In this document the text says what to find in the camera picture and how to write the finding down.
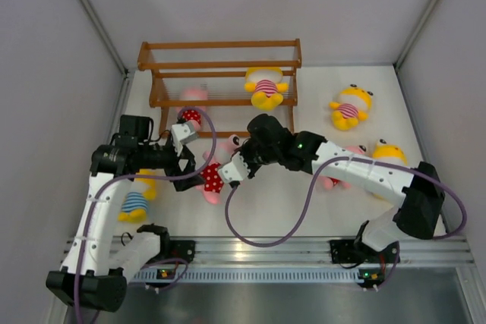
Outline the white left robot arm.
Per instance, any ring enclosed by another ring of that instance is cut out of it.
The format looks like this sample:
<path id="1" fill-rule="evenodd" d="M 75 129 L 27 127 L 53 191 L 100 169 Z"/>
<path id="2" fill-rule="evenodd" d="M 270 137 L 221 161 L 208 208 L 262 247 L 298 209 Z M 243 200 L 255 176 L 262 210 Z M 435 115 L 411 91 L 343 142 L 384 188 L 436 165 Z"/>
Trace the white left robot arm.
<path id="1" fill-rule="evenodd" d="M 187 143 L 197 139 L 190 121 L 172 125 L 165 145 L 150 142 L 150 117 L 123 115 L 118 133 L 91 156 L 87 199 L 70 250 L 60 269 L 51 271 L 46 287 L 64 304 L 115 312 L 125 299 L 128 283 L 148 263 L 172 261 L 167 228 L 142 225 L 116 255 L 110 249 L 118 214 L 141 170 L 162 169 L 164 180 L 177 191 L 203 180 Z"/>

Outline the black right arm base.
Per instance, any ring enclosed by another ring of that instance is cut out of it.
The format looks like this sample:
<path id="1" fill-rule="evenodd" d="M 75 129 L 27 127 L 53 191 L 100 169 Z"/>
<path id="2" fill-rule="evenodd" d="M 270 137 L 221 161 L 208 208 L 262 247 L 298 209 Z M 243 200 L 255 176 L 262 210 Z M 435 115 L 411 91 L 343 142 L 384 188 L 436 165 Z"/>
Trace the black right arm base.
<path id="1" fill-rule="evenodd" d="M 354 240 L 331 240 L 330 254 L 332 263 L 344 269 L 354 269 L 368 259 L 366 247 Z"/>

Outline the pink plush toy polka dress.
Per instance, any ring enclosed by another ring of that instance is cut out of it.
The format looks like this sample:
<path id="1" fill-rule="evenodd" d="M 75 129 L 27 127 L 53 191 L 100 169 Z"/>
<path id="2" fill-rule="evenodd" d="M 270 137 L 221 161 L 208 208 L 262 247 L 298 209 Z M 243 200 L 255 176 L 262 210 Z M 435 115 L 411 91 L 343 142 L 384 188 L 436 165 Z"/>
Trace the pink plush toy polka dress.
<path id="1" fill-rule="evenodd" d="M 210 204 L 220 203 L 220 193 L 224 187 L 222 178 L 218 175 L 218 168 L 230 161 L 237 148 L 240 147 L 240 138 L 236 134 L 230 135 L 225 141 L 217 143 L 216 151 L 210 158 L 209 151 L 203 154 L 205 161 L 209 162 L 206 168 L 200 173 L 204 179 L 204 185 L 196 186 L 203 198 Z"/>

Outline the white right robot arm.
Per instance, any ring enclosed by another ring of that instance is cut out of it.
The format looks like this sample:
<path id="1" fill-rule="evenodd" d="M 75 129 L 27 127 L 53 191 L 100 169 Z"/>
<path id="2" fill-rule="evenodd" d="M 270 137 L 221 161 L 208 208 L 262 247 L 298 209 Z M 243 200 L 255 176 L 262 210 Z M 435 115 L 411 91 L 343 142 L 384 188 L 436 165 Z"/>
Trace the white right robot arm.
<path id="1" fill-rule="evenodd" d="M 250 137 L 232 157 L 239 180 L 252 179 L 263 165 L 278 164 L 314 180 L 347 182 L 390 203 L 387 211 L 361 224 L 354 243 L 361 260 L 373 260 L 404 238 L 435 239 L 444 193 L 434 166 L 420 162 L 408 168 L 391 159 L 359 155 L 310 131 L 292 133 L 267 114 L 252 119 L 248 132 Z"/>

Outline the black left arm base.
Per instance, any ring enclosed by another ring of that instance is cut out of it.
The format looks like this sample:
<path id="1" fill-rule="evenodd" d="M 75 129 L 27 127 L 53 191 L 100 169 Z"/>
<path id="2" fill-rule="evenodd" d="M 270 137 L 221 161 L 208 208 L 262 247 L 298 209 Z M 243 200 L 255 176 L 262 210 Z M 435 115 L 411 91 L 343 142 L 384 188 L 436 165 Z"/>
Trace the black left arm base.
<path id="1" fill-rule="evenodd" d="M 193 240 L 171 240 L 168 248 L 167 258 L 183 259 L 187 263 L 192 263 L 195 256 L 196 241 Z"/>

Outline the pink plush toy red dress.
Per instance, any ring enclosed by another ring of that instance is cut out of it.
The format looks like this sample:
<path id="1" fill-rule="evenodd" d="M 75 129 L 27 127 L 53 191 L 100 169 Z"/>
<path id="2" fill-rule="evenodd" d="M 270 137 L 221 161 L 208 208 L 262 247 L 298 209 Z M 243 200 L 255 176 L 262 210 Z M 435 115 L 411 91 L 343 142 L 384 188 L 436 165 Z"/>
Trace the pink plush toy red dress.
<path id="1" fill-rule="evenodd" d="M 363 145 L 347 146 L 346 149 L 351 151 L 352 153 L 360 155 L 364 155 L 367 152 L 367 148 Z M 336 186 L 341 186 L 344 189 L 348 189 L 351 187 L 350 183 L 323 175 L 320 175 L 317 180 L 321 183 L 325 190 L 332 190 Z"/>

